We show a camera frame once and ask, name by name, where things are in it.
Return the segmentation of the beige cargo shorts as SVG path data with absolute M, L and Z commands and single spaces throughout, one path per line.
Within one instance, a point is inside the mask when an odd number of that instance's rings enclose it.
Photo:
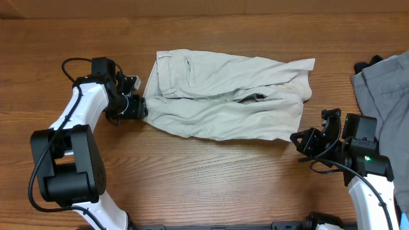
M 149 125 L 184 138 L 288 141 L 310 99 L 315 60 L 283 63 L 198 50 L 163 50 L 144 91 Z

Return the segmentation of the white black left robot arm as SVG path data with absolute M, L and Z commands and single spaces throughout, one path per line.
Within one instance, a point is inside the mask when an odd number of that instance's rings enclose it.
M 119 125 L 148 116 L 135 95 L 140 79 L 126 76 L 108 57 L 89 59 L 90 74 L 72 79 L 72 97 L 48 129 L 30 139 L 35 167 L 28 183 L 31 206 L 44 213 L 74 211 L 93 229 L 135 229 L 107 192 L 107 176 L 93 131 L 101 114 Z

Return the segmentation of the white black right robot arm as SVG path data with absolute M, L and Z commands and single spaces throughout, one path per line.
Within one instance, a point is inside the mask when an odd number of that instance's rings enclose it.
M 394 173 L 379 152 L 376 118 L 322 110 L 323 128 L 293 133 L 291 142 L 310 167 L 321 163 L 324 174 L 342 173 L 356 214 L 355 229 L 399 229 L 394 200 Z

